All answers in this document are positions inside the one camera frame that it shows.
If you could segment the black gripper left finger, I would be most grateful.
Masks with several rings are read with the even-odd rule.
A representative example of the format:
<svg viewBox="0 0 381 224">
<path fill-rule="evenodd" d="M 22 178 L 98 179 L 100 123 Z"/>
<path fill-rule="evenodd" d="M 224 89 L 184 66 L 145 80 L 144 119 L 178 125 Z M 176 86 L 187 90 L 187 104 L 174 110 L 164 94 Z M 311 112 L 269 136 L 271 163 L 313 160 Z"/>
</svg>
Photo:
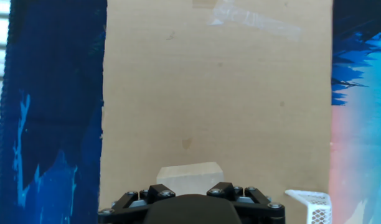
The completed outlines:
<svg viewBox="0 0 381 224">
<path fill-rule="evenodd" d="M 127 224 L 143 220 L 151 205 L 176 194 L 163 184 L 150 185 L 148 189 L 126 192 L 110 208 L 98 212 L 99 224 Z"/>
</svg>

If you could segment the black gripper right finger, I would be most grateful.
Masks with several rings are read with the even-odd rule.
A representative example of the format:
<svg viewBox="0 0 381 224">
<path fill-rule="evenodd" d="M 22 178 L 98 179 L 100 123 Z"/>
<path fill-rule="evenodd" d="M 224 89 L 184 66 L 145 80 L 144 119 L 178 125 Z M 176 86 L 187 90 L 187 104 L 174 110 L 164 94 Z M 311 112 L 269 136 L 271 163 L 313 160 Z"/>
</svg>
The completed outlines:
<svg viewBox="0 0 381 224">
<path fill-rule="evenodd" d="M 256 187 L 234 186 L 230 182 L 219 182 L 206 192 L 206 196 L 224 199 L 229 203 L 230 217 L 240 223 L 285 224 L 285 206 L 272 202 Z"/>
</svg>

